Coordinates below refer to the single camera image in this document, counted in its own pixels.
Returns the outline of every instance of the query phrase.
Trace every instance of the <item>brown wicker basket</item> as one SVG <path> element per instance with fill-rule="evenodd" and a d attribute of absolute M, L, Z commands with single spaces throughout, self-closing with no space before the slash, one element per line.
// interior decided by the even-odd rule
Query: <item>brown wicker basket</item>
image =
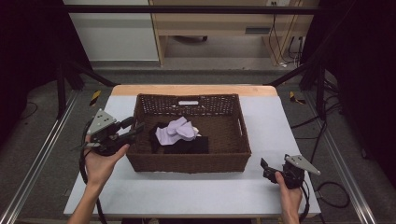
<path fill-rule="evenodd" d="M 191 121 L 200 135 L 208 137 L 209 153 L 163 154 L 160 149 L 158 153 L 152 154 L 149 130 L 158 122 L 170 122 L 181 116 Z M 237 94 L 138 94 L 134 126 L 141 122 L 145 122 L 145 129 L 127 152 L 127 158 L 136 172 L 243 172 L 251 155 Z"/>

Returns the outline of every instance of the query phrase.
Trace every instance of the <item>aluminum floor rail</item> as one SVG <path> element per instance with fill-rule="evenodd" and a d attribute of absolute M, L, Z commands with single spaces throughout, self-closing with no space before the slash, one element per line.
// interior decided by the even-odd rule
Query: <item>aluminum floor rail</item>
<path fill-rule="evenodd" d="M 26 202 L 30 191 L 32 190 L 35 182 L 37 181 L 38 176 L 40 175 L 40 172 L 44 167 L 46 160 L 49 157 L 56 143 L 56 140 L 58 139 L 64 125 L 66 124 L 78 96 L 79 91 L 71 92 L 71 95 L 67 100 L 67 108 L 64 111 L 64 114 L 59 119 L 57 119 L 52 126 L 52 129 L 49 132 L 49 135 L 47 136 L 47 139 L 41 147 L 40 151 L 38 152 L 35 161 L 30 167 L 29 172 L 23 179 L 20 187 L 18 188 L 18 191 L 15 193 L 14 198 L 12 199 L 11 203 L 9 203 L 6 211 L 0 217 L 0 223 L 12 224 L 17 220 L 18 214 L 23 208 L 23 205 Z"/>
<path fill-rule="evenodd" d="M 313 92 L 306 92 L 304 91 L 304 97 L 307 103 L 309 104 L 311 110 L 313 111 L 314 115 L 317 115 L 317 110 L 315 109 L 315 97 L 313 96 Z M 317 124 L 319 128 L 321 128 L 321 123 L 317 119 Z M 338 174 L 341 177 L 341 180 L 346 188 L 347 192 L 350 196 L 350 201 L 352 202 L 353 206 L 355 207 L 356 214 L 358 215 L 361 223 L 364 224 L 375 224 L 375 217 L 367 204 L 366 200 L 364 199 L 363 194 L 361 193 L 361 189 L 359 188 L 358 184 L 356 183 L 355 178 L 353 177 L 352 173 L 350 172 L 349 168 L 347 167 L 346 162 L 344 161 L 340 150 L 338 149 L 337 145 L 335 144 L 332 135 L 328 129 L 324 132 L 324 140 L 329 146 L 329 153 L 332 157 L 332 161 L 334 162 L 335 168 L 337 169 Z"/>

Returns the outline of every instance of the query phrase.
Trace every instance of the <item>black metal frame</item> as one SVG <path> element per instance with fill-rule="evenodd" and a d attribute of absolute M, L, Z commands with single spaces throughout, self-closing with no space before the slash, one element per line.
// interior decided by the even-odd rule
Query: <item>black metal frame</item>
<path fill-rule="evenodd" d="M 338 7 L 206 7 L 206 6 L 92 6 L 92 5 L 66 5 L 66 6 L 37 6 L 37 10 L 44 11 L 62 11 L 67 13 L 196 13 L 196 14 L 283 14 L 283 15 L 318 15 L 318 14 L 329 14 L 331 16 L 340 16 L 340 20 L 334 24 L 333 27 L 329 28 L 328 35 L 325 40 L 319 46 L 319 48 L 313 53 L 308 61 L 296 69 L 290 71 L 285 76 L 267 84 L 277 87 L 283 82 L 295 77 L 302 72 L 306 72 L 300 87 L 302 90 L 310 89 L 317 79 L 317 111 L 322 119 L 325 119 L 325 112 L 323 109 L 324 102 L 322 99 L 324 91 L 324 67 L 323 61 L 326 59 L 325 54 L 329 49 L 329 45 L 332 41 L 333 35 L 336 33 L 339 24 L 343 21 L 350 8 L 353 6 L 356 0 L 346 0 L 346 4 L 341 4 Z M 81 73 L 89 75 L 90 77 L 102 82 L 103 84 L 114 87 L 118 85 L 113 83 L 99 75 L 95 74 L 91 69 L 84 68 L 77 62 L 65 61 L 67 57 L 58 57 L 60 59 L 59 66 L 57 69 L 58 79 L 58 99 L 59 99 L 59 113 L 58 118 L 63 114 L 65 110 L 65 93 L 64 93 L 64 77 L 71 83 L 73 89 L 81 90 L 83 87 L 82 80 L 79 77 L 70 77 L 64 69 L 69 67 L 75 68 Z"/>

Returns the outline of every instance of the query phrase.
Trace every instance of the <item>tabletop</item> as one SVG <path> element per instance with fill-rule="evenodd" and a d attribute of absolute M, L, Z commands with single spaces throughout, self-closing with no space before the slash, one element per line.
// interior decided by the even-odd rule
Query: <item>tabletop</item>
<path fill-rule="evenodd" d="M 126 157 L 114 169 L 100 200 L 107 217 L 278 217 L 279 187 L 262 177 L 264 158 L 282 169 L 285 154 L 300 155 L 276 89 L 251 85 L 119 85 L 108 98 L 105 111 L 117 120 L 132 116 L 138 93 L 239 95 L 247 126 L 251 157 L 244 172 L 182 174 L 135 172 Z M 320 213 L 308 175 L 311 192 L 309 217 Z M 71 215 L 83 194 L 81 176 L 64 213 Z M 303 199 L 299 212 L 304 211 Z"/>

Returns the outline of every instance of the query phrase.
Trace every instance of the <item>gray floor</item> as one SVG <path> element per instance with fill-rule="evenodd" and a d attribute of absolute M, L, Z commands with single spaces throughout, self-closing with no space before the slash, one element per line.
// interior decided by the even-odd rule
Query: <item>gray floor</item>
<path fill-rule="evenodd" d="M 215 37 L 210 36 L 206 42 L 190 38 L 172 38 L 166 53 L 165 65 L 139 64 L 131 69 L 124 66 L 114 70 L 114 64 L 97 67 L 97 73 L 115 82 L 129 83 L 172 83 L 172 84 L 263 84 L 286 74 L 287 68 L 273 67 L 265 52 L 260 38 L 251 37 Z M 62 128 L 56 144 L 48 156 L 39 177 L 31 188 L 29 196 L 22 205 L 17 223 L 29 223 L 28 218 L 67 219 L 63 215 L 67 202 L 67 192 L 73 188 L 78 174 L 78 152 L 73 148 L 79 145 L 82 128 L 98 108 L 104 107 L 111 89 L 95 80 L 84 76 L 86 87 L 78 92 L 76 105 Z M 298 89 L 299 77 L 296 77 L 277 89 L 290 126 L 313 118 L 314 112 L 309 104 L 298 104 L 290 100 L 290 91 L 296 98 L 308 100 L 313 92 L 301 92 Z M 102 90 L 95 106 L 89 106 L 94 91 Z M 57 114 L 56 85 L 51 82 L 39 87 L 29 94 L 29 102 L 35 103 L 37 111 L 27 119 L 22 119 L 12 130 L 12 135 L 0 149 L 0 214 L 4 214 L 18 191 L 36 155 L 43 146 Z M 328 106 L 336 104 L 332 98 Z M 35 110 L 33 104 L 26 107 L 24 116 Z M 396 223 L 394 208 L 396 192 L 388 182 L 375 161 L 361 156 L 361 147 L 356 141 L 346 118 L 334 110 L 328 115 L 328 133 L 340 150 L 347 167 L 352 173 L 361 193 L 373 213 L 376 223 Z M 310 158 L 318 136 L 317 122 L 293 129 L 297 144 L 306 158 Z M 329 144 L 321 138 L 314 165 L 321 170 L 321 176 L 312 176 L 314 188 L 325 181 L 342 183 L 340 173 L 332 161 Z M 344 203 L 345 194 L 331 185 L 323 187 L 323 197 L 332 203 Z M 319 200 L 322 215 L 327 223 L 361 223 L 357 206 L 350 204 L 347 208 L 334 208 Z M 305 220 L 321 222 L 319 217 Z M 275 219 L 263 220 L 262 223 L 277 223 Z"/>

